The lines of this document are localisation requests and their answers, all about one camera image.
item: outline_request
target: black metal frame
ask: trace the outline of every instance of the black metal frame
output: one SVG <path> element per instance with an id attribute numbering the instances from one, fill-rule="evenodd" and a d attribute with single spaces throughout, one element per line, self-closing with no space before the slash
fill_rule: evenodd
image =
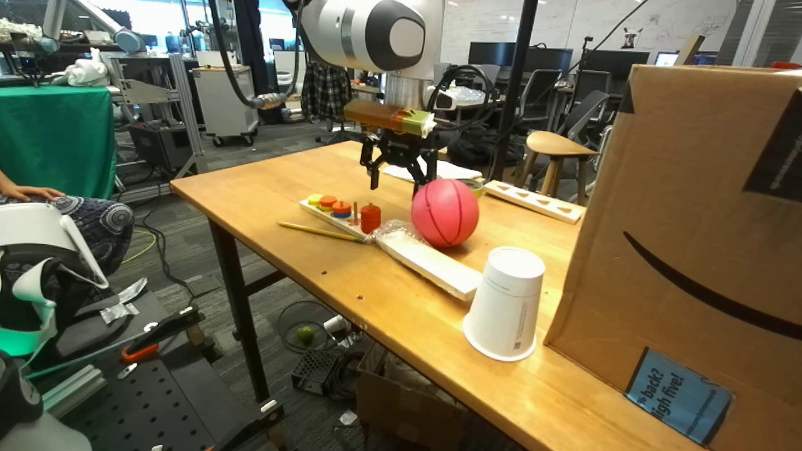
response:
<path id="1" fill-rule="evenodd" d="M 497 146 L 495 171 L 492 171 L 495 180 L 505 177 L 508 132 L 517 120 L 517 108 L 520 108 L 517 97 L 522 94 L 522 72 L 525 72 L 525 63 L 526 63 L 534 17 L 537 17 L 537 0 L 525 0 L 517 53 L 511 56 L 507 102 L 505 102 L 505 112 L 501 112 L 501 122 L 500 122 L 500 146 Z"/>
<path id="2" fill-rule="evenodd" d="M 211 235 L 213 235 L 213 242 L 215 242 L 215 252 L 219 252 L 219 262 L 220 262 L 220 272 L 224 272 L 224 286 L 227 286 L 227 294 L 229 294 L 229 306 L 230 306 L 233 326 L 235 326 L 235 339 L 243 346 L 243 356 L 247 356 L 247 364 L 248 364 L 248 373 L 250 373 L 250 386 L 254 386 L 255 400 L 258 403 L 277 403 L 270 399 L 269 375 L 265 375 L 265 368 L 264 368 L 264 361 L 260 361 L 260 353 L 258 353 L 258 335 L 255 335 L 255 326 L 254 326 L 254 314 L 250 314 L 248 299 L 254 294 L 284 281 L 287 272 L 274 271 L 265 279 L 247 282 L 242 255 L 238 255 L 238 249 L 235 249 L 235 237 L 227 227 L 213 223 L 213 221 L 209 221 L 209 226 L 211 226 Z"/>
<path id="3" fill-rule="evenodd" d="M 260 13 L 258 0 L 235 0 L 235 33 L 242 39 L 243 66 L 250 67 L 254 92 L 269 92 L 269 66 L 265 66 L 265 44 L 260 39 Z"/>

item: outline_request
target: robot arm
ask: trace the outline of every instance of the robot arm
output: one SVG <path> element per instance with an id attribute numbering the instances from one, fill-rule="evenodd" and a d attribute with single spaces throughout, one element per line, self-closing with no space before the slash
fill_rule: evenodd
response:
<path id="1" fill-rule="evenodd" d="M 87 0 L 72 0 L 85 16 L 90 16 L 92 21 L 100 23 L 104 31 L 109 31 L 114 36 L 114 39 L 125 49 L 125 53 L 139 53 L 143 49 L 143 39 L 123 27 L 120 23 L 116 23 L 114 17 L 109 17 L 100 7 L 96 7 L 92 2 Z M 60 23 L 66 17 L 66 7 L 67 7 L 67 0 L 49 0 L 49 7 L 45 7 L 45 21 L 42 21 L 42 33 L 49 39 L 52 39 L 52 44 L 59 42 L 59 36 L 60 36 Z"/>
<path id="2" fill-rule="evenodd" d="M 379 166 L 396 162 L 412 171 L 416 187 L 433 180 L 436 158 L 426 152 L 433 131 L 433 112 L 421 111 L 425 82 L 433 78 L 438 63 L 445 0 L 287 0 L 295 9 L 295 24 L 305 49 L 342 67 L 387 72 L 383 106 L 352 101 L 347 120 L 363 132 L 362 162 L 379 186 Z"/>
<path id="3" fill-rule="evenodd" d="M 309 53 L 331 66 L 430 81 L 445 4 L 426 0 L 310 0 L 302 9 Z"/>

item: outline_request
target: person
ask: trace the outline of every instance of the person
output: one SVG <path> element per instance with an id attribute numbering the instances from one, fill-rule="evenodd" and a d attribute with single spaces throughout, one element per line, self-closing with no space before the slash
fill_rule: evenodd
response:
<path id="1" fill-rule="evenodd" d="M 304 88 L 302 88 L 302 111 L 305 120 L 329 120 L 343 122 L 343 108 L 352 101 L 354 72 L 323 61 L 309 61 Z"/>
<path id="2" fill-rule="evenodd" d="M 0 207 L 32 201 L 52 203 L 75 221 L 105 275 L 120 269 L 134 234 L 134 211 L 125 203 L 66 196 L 45 186 L 17 186 L 0 171 Z"/>

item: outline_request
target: desk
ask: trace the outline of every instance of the desk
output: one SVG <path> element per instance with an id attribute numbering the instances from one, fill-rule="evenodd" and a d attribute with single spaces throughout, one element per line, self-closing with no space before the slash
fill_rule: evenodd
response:
<path id="1" fill-rule="evenodd" d="M 468 307 L 376 246 L 331 241 L 279 226 L 279 221 L 290 221 L 327 227 L 298 206 L 310 192 L 372 201 L 382 206 L 383 218 L 409 218 L 412 186 L 383 177 L 379 191 L 368 191 L 358 152 L 358 142 L 339 142 L 173 180 L 175 192 L 211 221 L 247 351 L 258 346 L 248 319 L 254 282 L 243 282 L 235 241 L 342 310 L 526 449 L 698 449 L 551 349 L 539 346 L 522 364 L 490 361 L 461 334 Z M 481 271 L 490 250 L 501 242 L 539 252 L 547 260 L 537 322 L 537 340 L 542 343 L 561 299 L 576 235 L 580 226 L 487 196 L 481 198 L 476 234 L 467 249 L 452 255 Z M 258 349 L 250 364 L 250 375 L 264 375 Z M 255 379 L 255 394 L 265 396 L 265 383 Z"/>
<path id="2" fill-rule="evenodd" d="M 105 88 L 0 88 L 0 168 L 25 186 L 109 198 L 116 135 Z"/>

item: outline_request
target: table leg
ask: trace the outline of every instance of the table leg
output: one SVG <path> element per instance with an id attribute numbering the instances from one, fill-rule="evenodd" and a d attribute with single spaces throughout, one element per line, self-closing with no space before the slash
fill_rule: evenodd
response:
<path id="1" fill-rule="evenodd" d="M 522 168 L 522 175 L 517 180 L 520 187 L 529 187 L 529 175 L 531 175 L 534 160 L 537 160 L 537 152 L 526 151 L 525 168 Z"/>
<path id="2" fill-rule="evenodd" d="M 576 203 L 580 206 L 586 203 L 584 180 L 586 180 L 586 158 L 580 158 L 580 162 L 576 162 Z"/>
<path id="3" fill-rule="evenodd" d="M 254 314 L 248 302 L 243 266 L 235 250 L 235 237 L 220 226 L 215 226 L 213 221 L 209 221 L 209 226 L 219 250 L 219 262 L 220 262 L 224 282 L 229 290 L 233 326 L 247 353 L 255 400 L 260 403 L 270 399 L 270 391 L 269 391 L 265 368 L 258 353 L 258 339 L 255 339 Z"/>
<path id="4" fill-rule="evenodd" d="M 560 177 L 561 177 L 561 158 L 551 155 L 544 182 L 542 182 L 542 192 L 557 198 Z"/>

